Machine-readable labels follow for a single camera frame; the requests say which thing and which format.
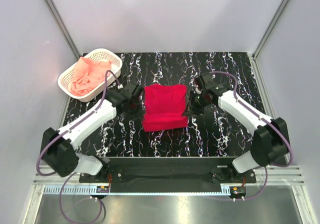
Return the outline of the red t-shirt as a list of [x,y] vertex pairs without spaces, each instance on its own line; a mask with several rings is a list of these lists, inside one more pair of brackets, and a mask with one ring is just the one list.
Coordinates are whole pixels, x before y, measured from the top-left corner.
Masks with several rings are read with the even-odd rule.
[[158,132],[188,126],[183,116],[187,104],[187,87],[153,84],[144,88],[145,114],[142,126],[145,132]]

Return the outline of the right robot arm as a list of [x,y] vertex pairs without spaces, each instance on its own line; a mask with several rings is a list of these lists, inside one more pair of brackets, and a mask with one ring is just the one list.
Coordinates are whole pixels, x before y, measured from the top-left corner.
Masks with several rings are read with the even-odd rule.
[[239,182],[245,172],[275,164],[285,155],[292,155],[288,126],[284,119],[272,118],[248,104],[237,94],[238,84],[233,88],[216,83],[212,73],[195,79],[194,89],[189,93],[184,117],[198,116],[207,106],[215,105],[232,115],[251,134],[251,149],[236,157],[227,167],[228,179]]

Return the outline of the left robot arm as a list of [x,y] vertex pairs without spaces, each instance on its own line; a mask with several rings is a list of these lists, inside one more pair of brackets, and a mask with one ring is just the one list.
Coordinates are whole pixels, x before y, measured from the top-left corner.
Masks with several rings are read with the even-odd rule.
[[103,182],[109,174],[107,160],[79,154],[76,150],[95,130],[115,117],[140,118],[143,115],[140,102],[143,92],[144,88],[133,82],[120,86],[118,90],[105,89],[100,101],[80,117],[58,130],[50,127],[44,131],[37,162],[44,161],[60,177],[81,173]]

